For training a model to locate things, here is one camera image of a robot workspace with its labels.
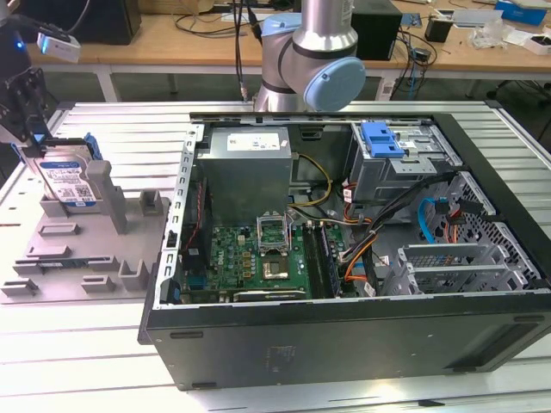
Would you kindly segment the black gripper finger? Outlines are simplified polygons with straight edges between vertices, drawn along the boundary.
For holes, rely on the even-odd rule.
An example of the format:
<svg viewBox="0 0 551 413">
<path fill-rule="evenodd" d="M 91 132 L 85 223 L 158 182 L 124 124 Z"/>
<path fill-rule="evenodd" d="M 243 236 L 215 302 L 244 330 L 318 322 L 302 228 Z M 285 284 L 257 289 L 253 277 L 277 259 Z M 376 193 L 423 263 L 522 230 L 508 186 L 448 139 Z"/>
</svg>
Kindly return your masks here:
<svg viewBox="0 0 551 413">
<path fill-rule="evenodd" d="M 1 142 L 36 146 L 46 137 L 46 83 L 43 70 L 30 67 L 1 82 Z"/>
</svg>

